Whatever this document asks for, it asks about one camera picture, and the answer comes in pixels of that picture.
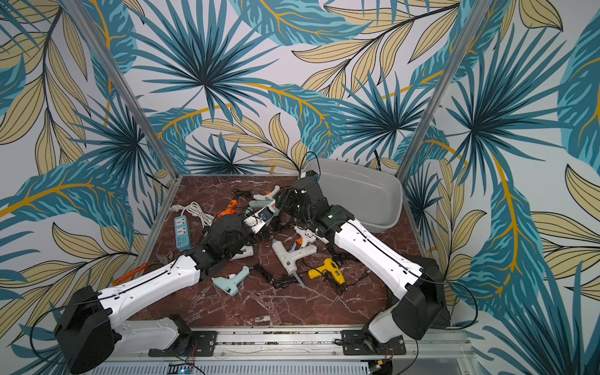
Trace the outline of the white small glue gun pair-left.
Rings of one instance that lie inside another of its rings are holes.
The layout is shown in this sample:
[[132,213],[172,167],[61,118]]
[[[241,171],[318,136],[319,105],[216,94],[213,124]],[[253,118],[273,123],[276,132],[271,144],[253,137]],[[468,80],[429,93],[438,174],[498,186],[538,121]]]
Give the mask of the white small glue gun pair-left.
[[317,240],[315,234],[308,228],[300,228],[298,226],[294,226],[296,234],[300,236],[300,239],[295,241],[295,248],[305,248],[308,245],[311,245]]

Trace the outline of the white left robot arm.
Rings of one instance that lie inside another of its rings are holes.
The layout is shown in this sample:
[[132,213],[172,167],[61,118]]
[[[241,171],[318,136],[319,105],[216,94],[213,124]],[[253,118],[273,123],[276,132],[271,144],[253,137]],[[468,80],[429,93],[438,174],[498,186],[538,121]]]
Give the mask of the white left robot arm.
[[192,331],[181,317],[146,322],[131,317],[217,274],[264,225],[256,218],[226,215],[212,224],[198,245],[164,267],[99,292],[92,287],[75,292],[54,329],[70,373],[93,370],[113,354],[189,354],[194,347]]

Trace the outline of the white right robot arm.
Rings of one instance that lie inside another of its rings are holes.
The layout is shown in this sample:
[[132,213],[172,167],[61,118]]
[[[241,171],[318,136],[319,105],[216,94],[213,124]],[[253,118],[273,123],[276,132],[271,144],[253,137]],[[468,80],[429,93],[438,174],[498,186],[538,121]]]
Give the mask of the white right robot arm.
[[445,310],[444,280],[433,261],[406,259],[373,236],[358,218],[331,205],[314,177],[306,176],[274,196],[274,207],[300,220],[320,240],[353,255],[377,275],[398,301],[362,329],[372,353],[400,336],[420,340]]

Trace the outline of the large white pink-tip glue gun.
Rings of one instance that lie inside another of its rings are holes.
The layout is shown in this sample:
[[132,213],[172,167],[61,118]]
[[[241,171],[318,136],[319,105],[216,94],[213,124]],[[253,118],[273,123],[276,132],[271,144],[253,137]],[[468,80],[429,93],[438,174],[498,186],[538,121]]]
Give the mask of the large white pink-tip glue gun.
[[231,260],[245,259],[252,256],[254,256],[254,248],[251,245],[245,245],[231,258]]

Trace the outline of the orange small glue gun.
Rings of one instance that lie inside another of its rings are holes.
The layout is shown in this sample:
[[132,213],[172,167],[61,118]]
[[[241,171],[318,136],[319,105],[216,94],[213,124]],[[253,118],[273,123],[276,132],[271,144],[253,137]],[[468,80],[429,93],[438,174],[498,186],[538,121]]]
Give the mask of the orange small glue gun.
[[237,213],[237,207],[238,207],[238,201],[236,199],[232,199],[228,203],[226,209],[223,209],[220,212],[218,212],[217,218],[221,218],[221,217],[224,217],[226,215],[236,214]]

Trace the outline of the mint green large glue gun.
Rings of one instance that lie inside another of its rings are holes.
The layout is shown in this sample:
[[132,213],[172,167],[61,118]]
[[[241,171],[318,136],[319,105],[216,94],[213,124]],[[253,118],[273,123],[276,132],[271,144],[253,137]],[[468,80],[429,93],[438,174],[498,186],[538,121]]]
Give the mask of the mint green large glue gun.
[[273,206],[276,203],[275,200],[252,200],[248,203],[248,207],[245,211],[246,214],[254,213],[266,206]]

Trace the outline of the mint green small glue gun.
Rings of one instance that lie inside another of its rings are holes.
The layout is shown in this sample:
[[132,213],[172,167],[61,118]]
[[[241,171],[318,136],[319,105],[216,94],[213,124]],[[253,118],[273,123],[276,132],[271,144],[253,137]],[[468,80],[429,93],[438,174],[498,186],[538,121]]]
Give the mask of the mint green small glue gun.
[[239,273],[230,274],[229,277],[214,277],[212,283],[222,292],[234,297],[239,292],[239,285],[249,274],[250,269],[247,266],[243,266]]

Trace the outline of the grey plastic storage box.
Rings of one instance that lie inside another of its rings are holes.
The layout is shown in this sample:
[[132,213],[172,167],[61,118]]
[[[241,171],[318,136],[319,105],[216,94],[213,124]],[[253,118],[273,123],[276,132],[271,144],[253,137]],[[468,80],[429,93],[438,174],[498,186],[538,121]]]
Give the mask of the grey plastic storage box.
[[319,174],[319,185],[331,205],[348,209],[372,233],[393,228],[403,209],[403,188],[395,176],[334,159],[312,160],[303,173]]

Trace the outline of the yellow glue gun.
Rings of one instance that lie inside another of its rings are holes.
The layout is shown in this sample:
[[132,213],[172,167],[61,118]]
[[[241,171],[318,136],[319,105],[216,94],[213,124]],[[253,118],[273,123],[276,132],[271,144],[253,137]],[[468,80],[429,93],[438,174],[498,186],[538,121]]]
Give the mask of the yellow glue gun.
[[336,262],[331,258],[326,258],[321,267],[311,269],[308,272],[309,279],[311,280],[324,277],[326,274],[331,275],[339,285],[345,286],[345,278]]

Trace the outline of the blue white power strip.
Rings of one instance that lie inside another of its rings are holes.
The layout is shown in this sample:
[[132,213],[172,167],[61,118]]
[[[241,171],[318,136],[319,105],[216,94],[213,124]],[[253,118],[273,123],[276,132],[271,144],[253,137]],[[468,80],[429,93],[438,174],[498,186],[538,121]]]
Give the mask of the blue white power strip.
[[184,252],[192,247],[192,238],[189,231],[186,215],[175,217],[173,220],[175,230],[175,242],[179,251]]

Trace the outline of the orange handled pliers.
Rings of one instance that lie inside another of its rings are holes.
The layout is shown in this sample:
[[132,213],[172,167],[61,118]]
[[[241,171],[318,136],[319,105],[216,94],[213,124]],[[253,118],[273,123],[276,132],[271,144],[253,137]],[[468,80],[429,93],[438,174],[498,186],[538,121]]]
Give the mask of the orange handled pliers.
[[123,284],[123,283],[125,283],[125,282],[127,282],[127,281],[131,280],[131,279],[132,279],[133,277],[135,277],[137,274],[139,274],[139,273],[141,273],[142,271],[146,270],[147,266],[148,266],[148,264],[146,264],[146,263],[142,264],[140,267],[137,267],[136,269],[129,271],[128,273],[126,273],[126,274],[125,274],[125,275],[123,275],[122,277],[120,277],[120,278],[118,278],[118,279],[115,279],[115,280],[114,280],[114,281],[111,283],[111,285],[114,287],[114,286],[117,286],[117,285]]

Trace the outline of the aluminium front rail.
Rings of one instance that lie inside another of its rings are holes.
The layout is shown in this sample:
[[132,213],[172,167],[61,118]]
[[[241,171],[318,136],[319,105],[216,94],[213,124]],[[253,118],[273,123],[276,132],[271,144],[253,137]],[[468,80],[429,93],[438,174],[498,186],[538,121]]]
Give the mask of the aluminium front rail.
[[218,327],[200,330],[195,355],[114,355],[93,374],[482,374],[463,331],[397,337],[379,354],[359,348],[358,326]]

